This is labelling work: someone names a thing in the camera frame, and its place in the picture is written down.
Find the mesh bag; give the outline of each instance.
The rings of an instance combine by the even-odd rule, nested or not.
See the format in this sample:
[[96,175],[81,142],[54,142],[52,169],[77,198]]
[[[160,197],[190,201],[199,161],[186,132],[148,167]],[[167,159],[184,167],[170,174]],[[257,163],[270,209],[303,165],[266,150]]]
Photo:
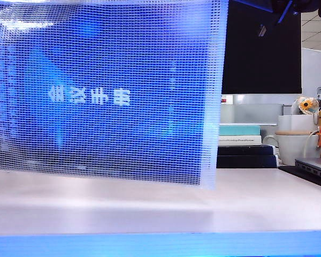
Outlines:
[[214,186],[227,0],[0,2],[0,169]]

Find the gray laptop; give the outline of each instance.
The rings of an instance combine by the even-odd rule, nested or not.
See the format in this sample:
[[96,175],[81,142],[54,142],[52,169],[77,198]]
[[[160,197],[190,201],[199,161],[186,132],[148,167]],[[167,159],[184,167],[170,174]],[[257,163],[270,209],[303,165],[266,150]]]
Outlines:
[[321,158],[297,158],[295,166],[321,177]]

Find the white mug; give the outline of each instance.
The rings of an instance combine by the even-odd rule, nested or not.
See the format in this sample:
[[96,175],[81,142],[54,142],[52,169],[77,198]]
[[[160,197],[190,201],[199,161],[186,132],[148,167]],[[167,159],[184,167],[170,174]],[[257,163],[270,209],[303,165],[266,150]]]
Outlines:
[[318,129],[317,115],[282,115],[278,116],[279,131],[315,131]]
[[319,158],[321,147],[317,147],[318,135],[268,135],[264,138],[263,143],[273,139],[277,142],[279,148],[279,158],[284,165],[295,165],[295,159],[298,157]]

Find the stack of books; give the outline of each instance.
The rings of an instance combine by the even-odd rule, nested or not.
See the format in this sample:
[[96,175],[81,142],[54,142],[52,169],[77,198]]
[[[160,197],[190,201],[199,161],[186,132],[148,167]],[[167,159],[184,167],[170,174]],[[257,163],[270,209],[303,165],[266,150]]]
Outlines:
[[258,125],[220,125],[217,168],[276,168],[274,146],[262,145]]

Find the desk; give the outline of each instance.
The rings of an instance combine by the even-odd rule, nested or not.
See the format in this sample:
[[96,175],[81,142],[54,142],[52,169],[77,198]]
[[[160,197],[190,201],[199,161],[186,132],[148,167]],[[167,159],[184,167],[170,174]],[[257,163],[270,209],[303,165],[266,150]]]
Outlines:
[[321,230],[321,187],[219,169],[217,188],[0,171],[0,235]]

